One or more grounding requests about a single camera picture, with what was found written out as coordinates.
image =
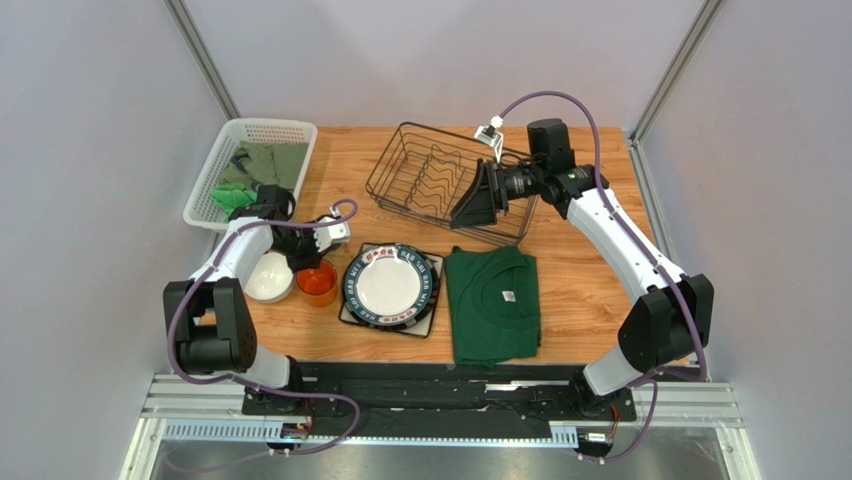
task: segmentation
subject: bright green cloth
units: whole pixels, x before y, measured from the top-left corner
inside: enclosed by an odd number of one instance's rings
[[[257,191],[261,185],[278,185],[293,191],[308,153],[307,143],[240,142],[222,171],[220,184],[239,183]]]
[[[446,268],[457,364],[493,367],[536,355],[541,310],[535,257],[517,247],[486,253],[456,247]]]
[[[254,204],[257,201],[257,193],[246,190],[240,183],[228,183],[219,185],[210,190],[213,203],[225,211],[225,218],[230,219],[231,214],[239,207]]]

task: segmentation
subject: white plastic basket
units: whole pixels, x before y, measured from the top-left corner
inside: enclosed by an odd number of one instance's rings
[[[237,118],[226,123],[216,137],[216,142],[207,155],[204,168],[192,188],[186,207],[183,209],[183,219],[196,227],[208,228],[217,232],[228,229],[225,212],[213,203],[210,190],[219,185],[222,171],[234,155],[234,150],[240,146],[241,140],[263,143],[307,143],[308,151],[305,162],[299,172],[293,195],[296,200],[302,193],[302,183],[311,163],[311,154],[317,139],[317,127],[306,122],[295,120],[275,120],[269,118]]]

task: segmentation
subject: white bowl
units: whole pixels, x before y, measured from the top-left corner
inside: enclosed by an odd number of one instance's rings
[[[292,289],[293,271],[287,265],[287,257],[269,252],[260,257],[246,283],[245,292],[258,302],[275,303],[286,297]]]

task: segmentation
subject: wooden tabletop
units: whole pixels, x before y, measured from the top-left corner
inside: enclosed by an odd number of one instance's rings
[[[473,128],[446,130],[468,135]],[[365,190],[367,178],[394,131],[395,127],[319,129],[295,219],[311,220],[326,214],[340,198],[358,202],[358,214],[350,221],[352,240],[326,257],[339,275],[365,242],[407,243],[439,255],[448,255],[454,245],[473,251],[494,248],[381,210],[370,199]],[[525,128],[502,131],[507,148],[528,151]],[[572,128],[570,136],[577,164],[593,163],[590,130]],[[601,129],[601,146],[604,176],[633,221],[651,238],[622,131]],[[617,277],[591,242],[551,206],[540,202],[520,249],[537,258],[542,316],[538,356],[520,362],[586,363],[612,348],[630,305]],[[341,301],[338,295],[328,307],[311,307],[294,286],[281,302],[260,304],[249,300],[249,308],[260,343],[298,360],[452,362],[446,282],[435,324],[425,339],[345,324],[337,318]]]

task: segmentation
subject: blue-rimmed plate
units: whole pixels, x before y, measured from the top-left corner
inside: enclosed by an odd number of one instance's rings
[[[357,317],[390,327],[426,308],[432,281],[432,268],[417,251],[405,245],[379,245],[346,269],[343,297]]]

